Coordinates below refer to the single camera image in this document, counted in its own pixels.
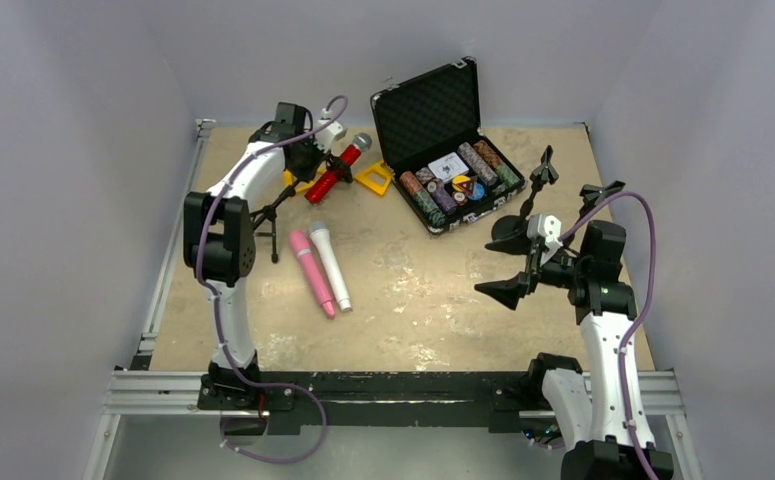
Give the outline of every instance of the pink microphone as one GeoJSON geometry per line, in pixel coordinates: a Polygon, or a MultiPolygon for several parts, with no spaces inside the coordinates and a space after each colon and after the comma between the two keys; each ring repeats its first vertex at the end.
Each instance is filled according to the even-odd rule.
{"type": "Polygon", "coordinates": [[[310,242],[308,242],[307,235],[301,230],[290,232],[290,248],[293,249],[293,253],[299,259],[299,265],[302,266],[302,270],[305,271],[305,276],[308,279],[311,291],[313,291],[313,296],[316,297],[316,302],[322,305],[322,309],[325,310],[328,318],[334,318],[336,312],[332,302],[331,291],[328,290],[328,285],[325,283],[325,279],[322,278],[319,267],[316,266],[316,261],[310,252],[310,242]]]}

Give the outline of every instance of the table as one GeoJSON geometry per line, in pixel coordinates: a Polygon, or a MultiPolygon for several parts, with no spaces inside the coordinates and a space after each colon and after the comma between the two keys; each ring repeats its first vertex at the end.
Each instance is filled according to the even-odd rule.
{"type": "MultiPolygon", "coordinates": [[[[213,129],[194,189],[203,191],[222,178],[253,131],[213,129]]],[[[350,129],[341,146],[359,131],[369,133],[375,145],[354,165],[355,172],[381,159],[372,128],[350,129]]],[[[546,146],[553,146],[560,180],[538,195],[535,212],[554,214],[565,227],[578,217],[582,185],[601,183],[583,126],[490,128],[485,134],[526,176],[546,146]]],[[[267,188],[265,203],[281,188],[281,179],[277,188],[267,188]]],[[[301,196],[288,200],[279,208],[280,262],[270,262],[270,240],[257,238],[257,262],[248,277],[249,322],[261,368],[513,371],[527,368],[542,351],[576,357],[589,370],[566,291],[541,285],[512,312],[472,288],[511,278],[524,265],[522,257],[489,252],[484,244],[496,218],[516,213],[527,196],[528,189],[475,224],[436,238],[395,186],[378,197],[360,184],[339,184],[316,207],[301,196]],[[334,320],[325,318],[313,300],[286,241],[292,229],[307,229],[314,220],[331,231],[354,306],[334,320]]],[[[610,215],[606,211],[598,218],[610,215]]],[[[579,234],[573,247],[580,243],[579,234]]],[[[622,279],[628,282],[625,271],[622,279]]],[[[652,370],[642,331],[636,338],[638,367],[652,370]]],[[[204,293],[178,261],[150,368],[203,371],[214,345],[204,293]]]]}

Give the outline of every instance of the yellow object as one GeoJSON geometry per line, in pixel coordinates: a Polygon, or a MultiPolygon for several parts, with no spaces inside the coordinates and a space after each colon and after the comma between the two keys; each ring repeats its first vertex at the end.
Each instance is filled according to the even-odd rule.
{"type": "Polygon", "coordinates": [[[473,188],[473,181],[466,175],[458,175],[452,179],[452,187],[456,192],[466,192],[473,188]]]}
{"type": "Polygon", "coordinates": [[[355,180],[364,187],[372,190],[373,193],[383,197],[384,194],[387,193],[387,189],[390,188],[390,182],[393,180],[393,175],[390,173],[390,170],[387,170],[387,166],[384,165],[384,162],[378,162],[355,175],[355,180]],[[384,182],[376,182],[372,179],[373,176],[383,179],[384,182]]]}
{"type": "MultiPolygon", "coordinates": [[[[325,173],[327,170],[325,167],[319,167],[319,169],[316,171],[316,178],[313,179],[312,182],[308,183],[300,183],[298,186],[296,186],[296,195],[300,193],[305,193],[308,190],[310,190],[310,187],[313,186],[314,183],[319,179],[319,177],[322,176],[323,173],[325,173]]],[[[289,187],[293,184],[293,174],[290,173],[288,170],[284,170],[284,186],[289,187]]]]}

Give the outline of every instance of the yellow triangular holder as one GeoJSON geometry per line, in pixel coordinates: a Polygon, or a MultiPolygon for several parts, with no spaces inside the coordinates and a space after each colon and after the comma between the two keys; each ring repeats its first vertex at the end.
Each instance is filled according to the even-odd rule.
{"type": "MultiPolygon", "coordinates": [[[[312,182],[308,183],[300,183],[298,186],[296,186],[296,195],[300,193],[305,193],[308,190],[310,190],[310,187],[313,186],[314,183],[319,179],[319,177],[322,176],[323,173],[325,173],[325,167],[319,167],[319,170],[316,171],[316,178],[313,179],[312,182]]],[[[289,170],[284,170],[284,186],[289,187],[293,184],[293,174],[290,173],[289,170]]]]}
{"type": "Polygon", "coordinates": [[[384,165],[384,162],[378,162],[375,165],[362,170],[360,173],[355,175],[355,180],[357,180],[358,183],[364,187],[372,190],[373,193],[383,197],[384,194],[387,193],[387,189],[390,188],[390,182],[393,180],[393,174],[390,173],[390,170],[387,170],[387,166],[384,165]],[[372,178],[370,178],[370,175],[382,178],[384,179],[384,182],[377,183],[373,181],[372,178]]]}

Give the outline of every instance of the red microphone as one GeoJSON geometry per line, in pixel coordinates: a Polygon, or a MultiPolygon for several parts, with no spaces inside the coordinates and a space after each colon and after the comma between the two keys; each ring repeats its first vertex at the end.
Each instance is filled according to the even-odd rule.
{"type": "MultiPolygon", "coordinates": [[[[351,167],[355,161],[360,157],[361,153],[369,150],[372,146],[372,138],[365,133],[359,133],[352,139],[352,144],[343,150],[340,154],[340,160],[346,164],[346,167],[351,167]]],[[[338,172],[338,169],[331,169],[323,173],[319,180],[310,187],[308,193],[305,194],[305,198],[312,205],[316,205],[321,202],[323,197],[331,190],[334,185],[343,178],[342,172],[338,172]]]]}

